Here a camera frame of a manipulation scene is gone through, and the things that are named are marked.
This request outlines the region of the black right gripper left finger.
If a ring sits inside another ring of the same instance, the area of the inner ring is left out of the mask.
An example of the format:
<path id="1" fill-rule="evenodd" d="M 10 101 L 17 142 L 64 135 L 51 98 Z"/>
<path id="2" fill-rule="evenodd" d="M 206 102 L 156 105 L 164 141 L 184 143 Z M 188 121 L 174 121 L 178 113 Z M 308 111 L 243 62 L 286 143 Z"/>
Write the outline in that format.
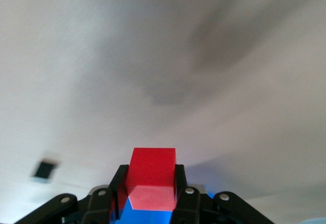
<path id="1" fill-rule="evenodd" d="M 128 165 L 120 165 L 109 185 L 92 188 L 81 200 L 73 194 L 60 194 L 17 223 L 115 223 L 128 197 L 127 173 Z"/>

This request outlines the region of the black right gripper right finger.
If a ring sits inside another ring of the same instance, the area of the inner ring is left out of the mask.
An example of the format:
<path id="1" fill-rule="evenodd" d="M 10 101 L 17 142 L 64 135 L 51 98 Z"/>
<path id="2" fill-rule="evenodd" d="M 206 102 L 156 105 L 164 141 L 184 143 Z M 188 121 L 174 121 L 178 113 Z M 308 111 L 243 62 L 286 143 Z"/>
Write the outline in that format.
<path id="1" fill-rule="evenodd" d="M 170 223 L 273 224 L 265 215 L 232 192 L 222 191 L 211 198 L 198 188 L 189 186 L 182 164 L 175 165 L 175 183 L 178 196 Z"/>

